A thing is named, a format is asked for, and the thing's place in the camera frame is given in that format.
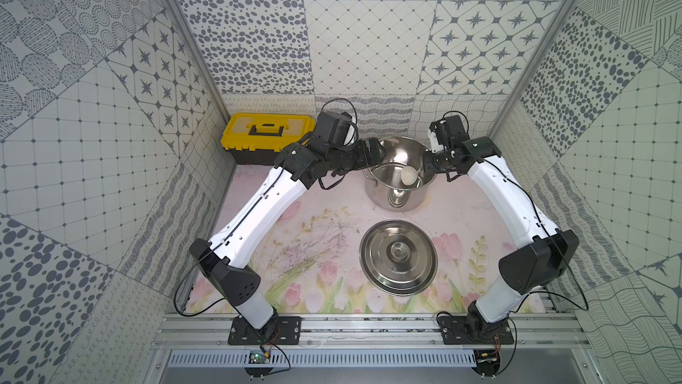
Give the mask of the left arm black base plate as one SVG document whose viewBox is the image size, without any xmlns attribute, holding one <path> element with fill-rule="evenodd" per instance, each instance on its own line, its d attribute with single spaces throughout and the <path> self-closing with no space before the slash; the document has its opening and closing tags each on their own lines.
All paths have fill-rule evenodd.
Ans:
<svg viewBox="0 0 682 384">
<path fill-rule="evenodd" d="M 228 344 L 243 345 L 298 345 L 302 317 L 275 314 L 262 328 L 253 327 L 245 318 L 232 321 Z"/>
</svg>

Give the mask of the cream spoon with grey handle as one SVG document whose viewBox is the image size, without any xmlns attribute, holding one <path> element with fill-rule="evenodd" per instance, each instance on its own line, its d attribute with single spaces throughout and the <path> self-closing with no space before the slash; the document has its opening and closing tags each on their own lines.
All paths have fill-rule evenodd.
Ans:
<svg viewBox="0 0 682 384">
<path fill-rule="evenodd" d="M 401 184 L 406 188 L 419 188 L 427 183 L 423 173 L 414 167 L 405 166 L 401 169 Z"/>
</svg>

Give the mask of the stainless steel pot lid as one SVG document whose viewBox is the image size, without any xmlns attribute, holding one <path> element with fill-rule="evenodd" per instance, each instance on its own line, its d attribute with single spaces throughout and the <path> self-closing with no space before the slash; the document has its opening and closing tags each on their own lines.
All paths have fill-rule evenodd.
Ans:
<svg viewBox="0 0 682 384">
<path fill-rule="evenodd" d="M 415 224 L 388 220 L 370 227 L 360 243 L 364 275 L 379 290 L 412 296 L 435 279 L 438 257 L 431 238 Z"/>
</svg>

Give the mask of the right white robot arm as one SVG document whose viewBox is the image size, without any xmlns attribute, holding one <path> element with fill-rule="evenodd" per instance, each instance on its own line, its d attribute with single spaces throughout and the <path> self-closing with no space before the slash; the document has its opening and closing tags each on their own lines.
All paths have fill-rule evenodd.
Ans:
<svg viewBox="0 0 682 384">
<path fill-rule="evenodd" d="M 466 329 L 475 339 L 505 329 L 512 310 L 538 286 L 570 270 L 579 239 L 542 213 L 518 184 L 501 151 L 488 138 L 429 135 L 423 165 L 432 174 L 467 175 L 488 197 L 511 233 L 513 251 L 498 262 L 499 277 L 467 311 Z"/>
</svg>

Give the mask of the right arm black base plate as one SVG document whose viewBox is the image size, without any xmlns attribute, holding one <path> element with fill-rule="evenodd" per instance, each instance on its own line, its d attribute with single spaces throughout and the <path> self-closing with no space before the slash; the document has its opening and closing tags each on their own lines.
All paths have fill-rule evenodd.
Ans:
<svg viewBox="0 0 682 384">
<path fill-rule="evenodd" d="M 507 320 L 491 324 L 476 317 L 452 316 L 443 312 L 436 317 L 445 345 L 513 345 L 514 333 Z"/>
</svg>

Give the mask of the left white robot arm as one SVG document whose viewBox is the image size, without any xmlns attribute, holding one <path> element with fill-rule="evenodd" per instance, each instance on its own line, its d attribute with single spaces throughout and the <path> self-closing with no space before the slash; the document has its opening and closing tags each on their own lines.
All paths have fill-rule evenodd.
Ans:
<svg viewBox="0 0 682 384">
<path fill-rule="evenodd" d="M 252 254 L 282 214 L 321 178 L 375 167 L 385 155 L 375 137 L 348 146 L 314 139 L 286 146 L 232 222 L 210 239 L 193 242 L 189 252 L 196 266 L 255 331 L 272 334 L 277 312 L 259 291 L 260 277 L 249 267 Z"/>
</svg>

